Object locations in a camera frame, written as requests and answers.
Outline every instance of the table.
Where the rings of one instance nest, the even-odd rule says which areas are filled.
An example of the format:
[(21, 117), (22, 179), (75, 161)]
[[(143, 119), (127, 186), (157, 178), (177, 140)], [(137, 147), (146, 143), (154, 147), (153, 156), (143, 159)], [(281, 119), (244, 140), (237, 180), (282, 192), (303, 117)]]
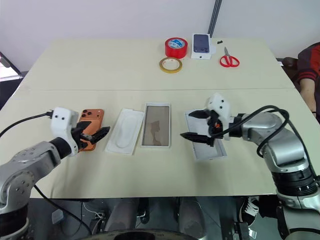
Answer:
[[(180, 137), (186, 132), (184, 112), (202, 108), (206, 98), (219, 92), (231, 104), (232, 113), (251, 113), (264, 105), (289, 111), (303, 138), (316, 172), (320, 171), (318, 144), (320, 127), (299, 93), (282, 89), (207, 90), (27, 90), (19, 89), (0, 111), (0, 129), (24, 117), (56, 106), (80, 112), (86, 108), (105, 110), (103, 126), (115, 125), (122, 108), (143, 111), (145, 102), (171, 103), (170, 149), (141, 148), (141, 134), (133, 156), (104, 152), (108, 135), (94, 151), (62, 160), (38, 182), (50, 198), (119, 198), (167, 196), (244, 196), (274, 194), (275, 186), (257, 146), (239, 138), (223, 141), (227, 157), (195, 162), (192, 144)], [(0, 163), (23, 148), (50, 141), (50, 120), (22, 123), (1, 138)], [(31, 197), (40, 197), (34, 190)]]
[[(206, 90), (294, 88), (275, 56), (260, 39), (213, 38), (211, 60), (191, 59), (182, 70), (160, 70), (165, 39), (59, 40), (34, 64), (21, 88), (32, 90)], [(240, 60), (237, 68), (220, 66), (224, 47)]]

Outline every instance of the orange phone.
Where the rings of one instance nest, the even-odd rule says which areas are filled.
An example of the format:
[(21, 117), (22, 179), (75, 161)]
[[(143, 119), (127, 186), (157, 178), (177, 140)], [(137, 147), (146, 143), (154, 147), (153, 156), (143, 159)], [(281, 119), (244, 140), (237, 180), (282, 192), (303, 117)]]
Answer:
[[(83, 130), (84, 134), (93, 135), (100, 128), (101, 123), (104, 118), (104, 111), (102, 109), (85, 109), (81, 113), (79, 122), (90, 122), (89, 125)], [(88, 146), (81, 151), (92, 151), (95, 149), (96, 144), (91, 144), (91, 142), (81, 139), (81, 141), (86, 142)]]

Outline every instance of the metal pole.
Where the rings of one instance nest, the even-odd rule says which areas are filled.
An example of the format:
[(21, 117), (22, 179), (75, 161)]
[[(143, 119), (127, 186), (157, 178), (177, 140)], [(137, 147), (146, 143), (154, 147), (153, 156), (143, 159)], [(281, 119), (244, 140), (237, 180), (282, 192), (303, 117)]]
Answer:
[(214, 34), (214, 30), (215, 30), (218, 14), (220, 11), (221, 3), (222, 3), (222, 0), (215, 0), (215, 2), (214, 2), (212, 17), (211, 17), (211, 21), (210, 21), (210, 25), (209, 25), (209, 30), (208, 30), (208, 34), (210, 34), (210, 38), (212, 38), (212, 35)]

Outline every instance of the sneaker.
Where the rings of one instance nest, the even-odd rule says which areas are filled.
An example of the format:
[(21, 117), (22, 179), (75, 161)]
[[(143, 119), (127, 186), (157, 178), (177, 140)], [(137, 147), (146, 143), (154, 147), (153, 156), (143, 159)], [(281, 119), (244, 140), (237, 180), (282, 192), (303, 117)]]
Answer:
[(239, 211), (239, 220), (240, 222), (248, 223), (250, 227), (256, 220), (256, 216), (259, 212), (259, 202), (255, 197), (247, 197)]

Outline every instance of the tape roll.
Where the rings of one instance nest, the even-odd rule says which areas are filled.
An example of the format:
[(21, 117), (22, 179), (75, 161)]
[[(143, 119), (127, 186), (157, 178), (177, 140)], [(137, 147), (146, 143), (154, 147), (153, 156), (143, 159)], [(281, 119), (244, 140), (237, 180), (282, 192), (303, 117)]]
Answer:
[(188, 43), (180, 37), (169, 38), (164, 43), (165, 55), (176, 59), (182, 59), (187, 54)]
[(174, 74), (181, 70), (182, 62), (175, 57), (165, 57), (159, 62), (162, 71), (168, 74)]

